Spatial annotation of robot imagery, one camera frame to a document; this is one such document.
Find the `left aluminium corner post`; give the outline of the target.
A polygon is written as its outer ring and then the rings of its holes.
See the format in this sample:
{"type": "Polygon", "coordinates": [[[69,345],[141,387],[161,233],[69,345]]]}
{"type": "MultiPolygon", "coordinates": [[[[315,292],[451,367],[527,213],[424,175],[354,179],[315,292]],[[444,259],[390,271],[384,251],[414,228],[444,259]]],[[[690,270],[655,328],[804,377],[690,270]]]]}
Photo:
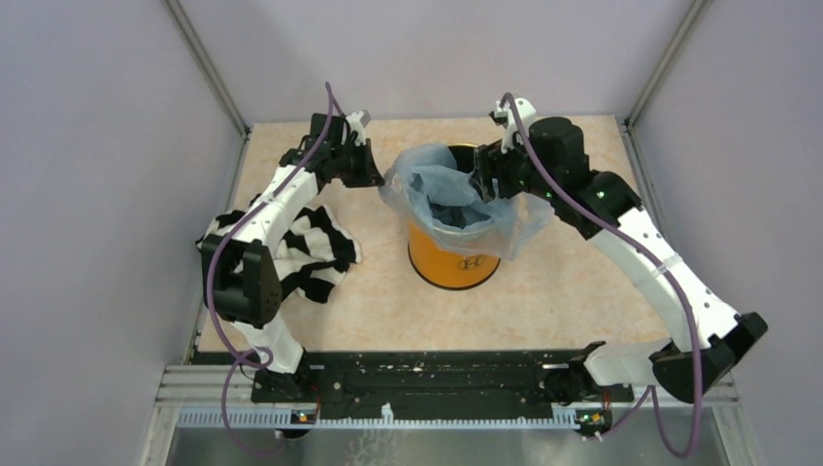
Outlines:
{"type": "Polygon", "coordinates": [[[196,66],[210,87],[217,103],[245,141],[250,133],[249,125],[241,115],[235,99],[232,97],[224,79],[214,64],[205,43],[201,39],[182,1],[162,0],[161,4],[166,8],[172,21],[175,23],[176,28],[181,34],[189,52],[192,54],[196,66]]]}

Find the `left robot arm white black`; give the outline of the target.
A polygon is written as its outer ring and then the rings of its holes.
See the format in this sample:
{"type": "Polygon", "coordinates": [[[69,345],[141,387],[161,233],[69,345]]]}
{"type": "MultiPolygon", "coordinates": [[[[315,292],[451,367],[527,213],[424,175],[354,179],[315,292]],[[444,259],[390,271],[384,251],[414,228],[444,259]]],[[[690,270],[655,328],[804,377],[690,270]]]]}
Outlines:
{"type": "Polygon", "coordinates": [[[258,357],[253,367],[276,373],[275,390],[288,401],[305,398],[312,377],[299,367],[304,349],[279,314],[284,293],[274,254],[325,185],[333,180],[349,188],[383,185],[366,134],[370,120],[365,110],[314,114],[309,133],[280,158],[248,210],[226,232],[206,235],[201,246],[204,299],[214,330],[237,360],[248,364],[221,325],[239,330],[258,357]]]}

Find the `right aluminium corner post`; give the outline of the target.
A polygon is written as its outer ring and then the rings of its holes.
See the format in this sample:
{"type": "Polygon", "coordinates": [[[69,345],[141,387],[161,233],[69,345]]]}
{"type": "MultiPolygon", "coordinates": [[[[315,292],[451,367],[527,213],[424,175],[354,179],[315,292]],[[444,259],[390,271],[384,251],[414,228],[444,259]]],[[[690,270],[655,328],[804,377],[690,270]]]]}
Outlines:
{"type": "Polygon", "coordinates": [[[642,87],[641,94],[631,108],[630,113],[624,118],[624,126],[627,132],[634,131],[639,125],[646,109],[663,85],[663,81],[670,70],[675,66],[675,62],[682,52],[682,49],[685,47],[690,36],[702,19],[702,16],[711,4],[712,1],[710,0],[694,0],[690,2],[689,8],[675,30],[673,37],[665,47],[651,75],[642,87]]]}

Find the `aluminium corner post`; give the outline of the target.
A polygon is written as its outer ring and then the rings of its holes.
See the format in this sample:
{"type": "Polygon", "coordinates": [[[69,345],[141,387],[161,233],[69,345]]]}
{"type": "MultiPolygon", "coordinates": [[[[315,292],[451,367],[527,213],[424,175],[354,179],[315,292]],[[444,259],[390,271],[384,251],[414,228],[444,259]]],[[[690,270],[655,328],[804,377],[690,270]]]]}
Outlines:
{"type": "Polygon", "coordinates": [[[162,0],[161,4],[166,8],[172,21],[175,23],[176,28],[181,34],[189,52],[192,54],[196,66],[210,87],[217,103],[245,141],[250,133],[249,125],[241,115],[235,99],[232,97],[224,79],[214,64],[205,43],[201,39],[182,1],[162,0]]]}
{"type": "Polygon", "coordinates": [[[685,47],[690,36],[702,19],[702,16],[711,4],[712,1],[710,0],[694,0],[690,2],[689,8],[675,30],[673,37],[665,47],[651,75],[642,87],[641,94],[631,108],[630,113],[624,118],[624,126],[627,132],[634,131],[639,125],[646,109],[663,85],[663,81],[670,70],[675,66],[675,62],[682,52],[682,49],[685,47]]]}

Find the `aluminium frame rail front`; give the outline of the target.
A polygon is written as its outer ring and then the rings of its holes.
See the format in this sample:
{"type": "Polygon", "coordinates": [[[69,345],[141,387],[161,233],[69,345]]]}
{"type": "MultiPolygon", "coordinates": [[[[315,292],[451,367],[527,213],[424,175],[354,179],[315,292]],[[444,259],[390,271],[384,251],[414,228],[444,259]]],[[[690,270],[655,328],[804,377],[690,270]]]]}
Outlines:
{"type": "MultiPolygon", "coordinates": [[[[154,402],[156,404],[201,403],[219,404],[229,365],[172,365],[161,376],[154,402]]],[[[228,406],[251,405],[254,383],[237,370],[226,391],[228,406]]],[[[731,377],[723,379],[704,396],[706,408],[737,407],[741,404],[737,387],[731,377]]]]}

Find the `translucent blue plastic trash bag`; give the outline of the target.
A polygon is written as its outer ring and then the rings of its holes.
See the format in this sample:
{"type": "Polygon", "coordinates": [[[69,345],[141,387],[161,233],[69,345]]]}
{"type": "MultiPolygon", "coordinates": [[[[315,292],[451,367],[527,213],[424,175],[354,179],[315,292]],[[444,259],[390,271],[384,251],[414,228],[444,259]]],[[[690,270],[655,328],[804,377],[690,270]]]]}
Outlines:
{"type": "Polygon", "coordinates": [[[423,144],[397,156],[379,196],[442,250],[514,260],[548,226],[553,209],[525,194],[485,201],[470,185],[472,171],[460,169],[445,144],[423,144]]]}

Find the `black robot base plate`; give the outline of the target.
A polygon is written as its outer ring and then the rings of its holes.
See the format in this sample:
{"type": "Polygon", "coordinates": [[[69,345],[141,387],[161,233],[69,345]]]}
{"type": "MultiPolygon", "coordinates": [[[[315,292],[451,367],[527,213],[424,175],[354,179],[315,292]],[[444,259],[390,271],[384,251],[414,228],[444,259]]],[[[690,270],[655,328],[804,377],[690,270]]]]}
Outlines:
{"type": "Polygon", "coordinates": [[[309,403],[323,419],[550,418],[556,406],[630,402],[630,386],[596,385],[583,349],[310,351],[293,374],[259,370],[254,403],[309,403]]]}

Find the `orange gold-rimmed trash bin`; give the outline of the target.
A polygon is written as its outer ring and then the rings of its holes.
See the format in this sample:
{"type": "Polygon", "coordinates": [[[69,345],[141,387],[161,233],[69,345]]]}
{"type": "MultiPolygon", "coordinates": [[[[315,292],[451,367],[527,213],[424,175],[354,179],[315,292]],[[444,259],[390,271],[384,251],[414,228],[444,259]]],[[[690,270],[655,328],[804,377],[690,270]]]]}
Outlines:
{"type": "MultiPolygon", "coordinates": [[[[473,169],[474,145],[448,145],[457,156],[460,169],[473,169]]],[[[503,258],[489,254],[462,255],[442,250],[417,227],[409,223],[408,255],[411,266],[429,284],[448,290],[466,290],[487,282],[499,269],[503,258]]]]}

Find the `black white striped cloth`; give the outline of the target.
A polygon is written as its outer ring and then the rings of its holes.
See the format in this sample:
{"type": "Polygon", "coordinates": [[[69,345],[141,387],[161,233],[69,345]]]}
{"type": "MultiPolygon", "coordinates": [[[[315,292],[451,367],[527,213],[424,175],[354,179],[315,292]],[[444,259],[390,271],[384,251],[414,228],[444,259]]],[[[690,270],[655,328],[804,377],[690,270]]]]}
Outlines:
{"type": "Polygon", "coordinates": [[[213,301],[224,311],[231,301],[256,304],[265,292],[277,291],[282,299],[297,294],[325,304],[361,261],[359,244],[330,206],[306,207],[271,246],[262,240],[228,242],[214,272],[213,301]]]}

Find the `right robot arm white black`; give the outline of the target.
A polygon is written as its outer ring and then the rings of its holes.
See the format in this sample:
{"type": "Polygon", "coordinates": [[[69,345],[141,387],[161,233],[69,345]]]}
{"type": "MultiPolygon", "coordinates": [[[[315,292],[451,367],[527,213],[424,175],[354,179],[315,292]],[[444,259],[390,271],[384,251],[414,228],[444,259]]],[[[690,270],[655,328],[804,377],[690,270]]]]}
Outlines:
{"type": "Polygon", "coordinates": [[[652,385],[694,403],[767,332],[756,313],[725,303],[691,270],[619,175],[591,168],[580,127],[560,116],[527,124],[493,115],[505,136],[475,150],[473,183],[486,198],[528,193],[616,264],[664,321],[668,337],[593,344],[569,374],[572,393],[594,400],[608,385],[652,385]]]}

